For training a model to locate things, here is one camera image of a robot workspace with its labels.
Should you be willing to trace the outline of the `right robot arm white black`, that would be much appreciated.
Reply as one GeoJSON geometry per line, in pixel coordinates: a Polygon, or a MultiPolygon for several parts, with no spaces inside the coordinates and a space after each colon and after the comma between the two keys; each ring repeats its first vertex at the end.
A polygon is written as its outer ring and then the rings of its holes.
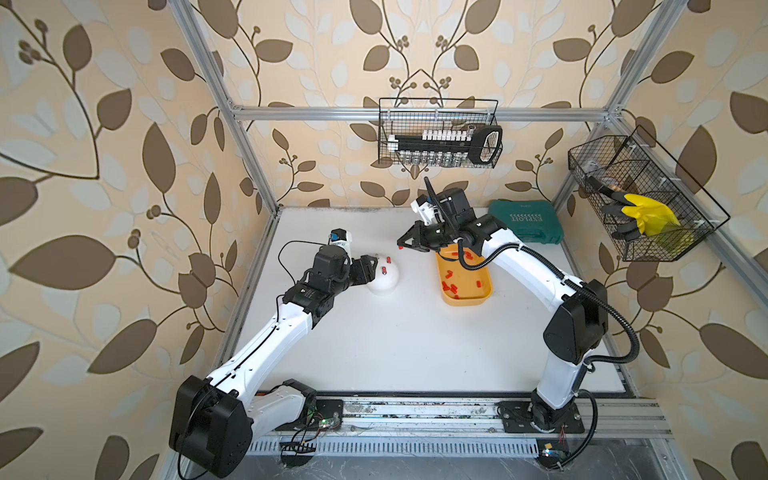
{"type": "Polygon", "coordinates": [[[550,311],[552,317],[543,332],[549,351],[544,373],[523,417],[534,429],[552,432],[572,415],[583,379],[596,364],[623,365],[638,357],[637,333],[608,303],[601,282],[584,282],[565,273],[496,217],[476,215],[463,190],[436,193],[429,188],[411,208],[420,218],[398,239],[398,246],[438,253],[454,245],[454,261],[464,270],[496,265],[550,311]],[[469,264],[467,250],[482,257],[482,262],[469,264]]]}

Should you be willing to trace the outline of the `yellow plastic tray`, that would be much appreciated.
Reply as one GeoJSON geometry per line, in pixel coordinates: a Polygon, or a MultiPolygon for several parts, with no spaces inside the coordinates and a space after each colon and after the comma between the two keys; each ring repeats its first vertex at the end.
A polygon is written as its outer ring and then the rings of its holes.
{"type": "Polygon", "coordinates": [[[477,306],[493,294],[493,283],[487,267],[467,270],[458,261],[455,244],[435,254],[442,290],[442,300],[452,307],[477,306]]]}

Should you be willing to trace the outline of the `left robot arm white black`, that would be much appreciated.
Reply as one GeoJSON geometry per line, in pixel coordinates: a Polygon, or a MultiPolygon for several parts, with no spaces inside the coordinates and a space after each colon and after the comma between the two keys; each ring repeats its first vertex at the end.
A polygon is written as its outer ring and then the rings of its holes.
{"type": "Polygon", "coordinates": [[[178,388],[169,446],[203,473],[231,474],[252,441],[308,414],[314,389],[295,380],[259,396],[259,388],[287,352],[333,308],[337,296],[375,281],[374,255],[353,258],[346,242],[319,247],[312,266],[285,293],[275,313],[237,353],[208,376],[188,377],[178,388]]]}

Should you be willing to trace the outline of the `black pliers in basket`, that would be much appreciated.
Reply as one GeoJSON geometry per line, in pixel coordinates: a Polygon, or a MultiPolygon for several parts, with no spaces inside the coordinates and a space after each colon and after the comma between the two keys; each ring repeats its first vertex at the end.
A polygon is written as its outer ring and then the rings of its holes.
{"type": "Polygon", "coordinates": [[[615,228],[611,237],[626,242],[637,240],[641,236],[638,221],[623,211],[625,207],[633,207],[628,200],[628,194],[604,184],[594,176],[587,178],[587,184],[592,190],[610,200],[610,203],[600,207],[600,211],[614,221],[615,228]]]}

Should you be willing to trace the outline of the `socket set rail black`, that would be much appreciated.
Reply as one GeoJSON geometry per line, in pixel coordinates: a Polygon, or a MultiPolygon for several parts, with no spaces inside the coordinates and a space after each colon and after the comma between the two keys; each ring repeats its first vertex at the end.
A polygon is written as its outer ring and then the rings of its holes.
{"type": "Polygon", "coordinates": [[[503,152],[503,129],[469,125],[465,130],[390,134],[383,146],[393,160],[407,166],[493,168],[503,152]]]}

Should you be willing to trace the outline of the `green plastic tool case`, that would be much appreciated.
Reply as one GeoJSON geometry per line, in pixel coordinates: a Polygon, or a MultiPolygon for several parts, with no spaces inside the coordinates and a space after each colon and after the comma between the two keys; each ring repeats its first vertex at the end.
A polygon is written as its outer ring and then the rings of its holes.
{"type": "Polygon", "coordinates": [[[558,245],[565,238],[554,207],[545,200],[494,200],[489,214],[525,243],[558,245]]]}

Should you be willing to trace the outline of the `white dome screw holder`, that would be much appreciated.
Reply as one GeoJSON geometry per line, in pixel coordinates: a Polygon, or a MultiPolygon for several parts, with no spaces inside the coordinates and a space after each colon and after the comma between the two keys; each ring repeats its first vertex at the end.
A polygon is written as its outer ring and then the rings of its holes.
{"type": "Polygon", "coordinates": [[[387,296],[396,289],[400,280],[400,271],[391,256],[376,255],[376,257],[378,258],[376,279],[367,284],[367,288],[374,295],[387,296]],[[391,257],[391,264],[387,264],[387,257],[391,257]]]}

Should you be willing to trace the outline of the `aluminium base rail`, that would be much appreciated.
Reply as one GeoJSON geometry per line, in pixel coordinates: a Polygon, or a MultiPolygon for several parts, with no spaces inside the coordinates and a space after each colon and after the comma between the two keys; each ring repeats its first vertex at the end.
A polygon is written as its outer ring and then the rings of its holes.
{"type": "Polygon", "coordinates": [[[567,455],[585,438],[672,436],[658,404],[641,399],[578,399],[540,431],[522,398],[319,397],[291,419],[302,398],[279,390],[249,406],[209,404],[182,423],[175,445],[201,466],[232,468],[247,455],[537,459],[567,455]]]}

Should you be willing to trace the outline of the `yellow rubber glove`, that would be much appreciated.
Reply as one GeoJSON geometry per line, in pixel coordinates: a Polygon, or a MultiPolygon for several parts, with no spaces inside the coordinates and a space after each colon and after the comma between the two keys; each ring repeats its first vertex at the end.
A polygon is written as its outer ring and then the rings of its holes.
{"type": "Polygon", "coordinates": [[[626,194],[624,198],[627,205],[621,211],[635,221],[641,234],[656,236],[681,226],[674,212],[664,203],[637,194],[626,194]]]}

